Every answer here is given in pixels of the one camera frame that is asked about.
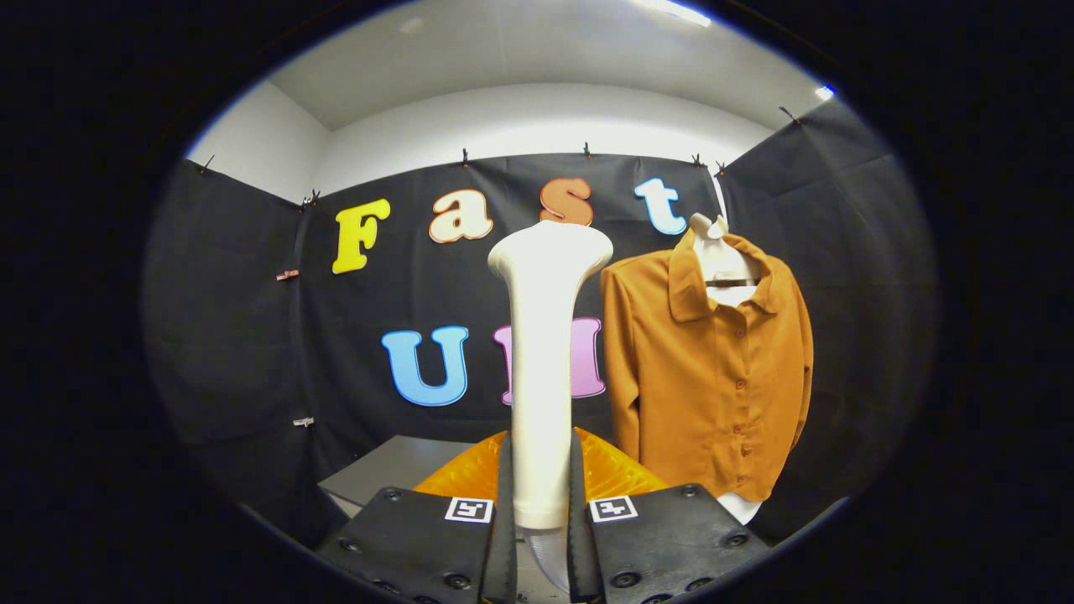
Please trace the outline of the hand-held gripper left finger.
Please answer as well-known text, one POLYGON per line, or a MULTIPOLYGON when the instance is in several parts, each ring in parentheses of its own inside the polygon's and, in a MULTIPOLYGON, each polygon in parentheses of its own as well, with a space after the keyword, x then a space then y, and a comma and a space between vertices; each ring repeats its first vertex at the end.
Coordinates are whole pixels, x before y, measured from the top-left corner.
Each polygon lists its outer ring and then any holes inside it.
POLYGON ((317 548, 388 603, 514 603, 511 444, 505 432, 442 459, 444 444, 394 437, 322 481, 354 513, 317 548))

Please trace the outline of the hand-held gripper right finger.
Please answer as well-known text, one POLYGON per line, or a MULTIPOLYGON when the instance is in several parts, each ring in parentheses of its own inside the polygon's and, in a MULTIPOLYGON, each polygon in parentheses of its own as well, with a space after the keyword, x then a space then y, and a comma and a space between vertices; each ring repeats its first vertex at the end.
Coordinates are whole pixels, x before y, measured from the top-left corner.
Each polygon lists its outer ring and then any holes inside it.
POLYGON ((575 431, 566 528, 574 601, 697 603, 768 551, 702 486, 667 486, 605 440, 575 431))

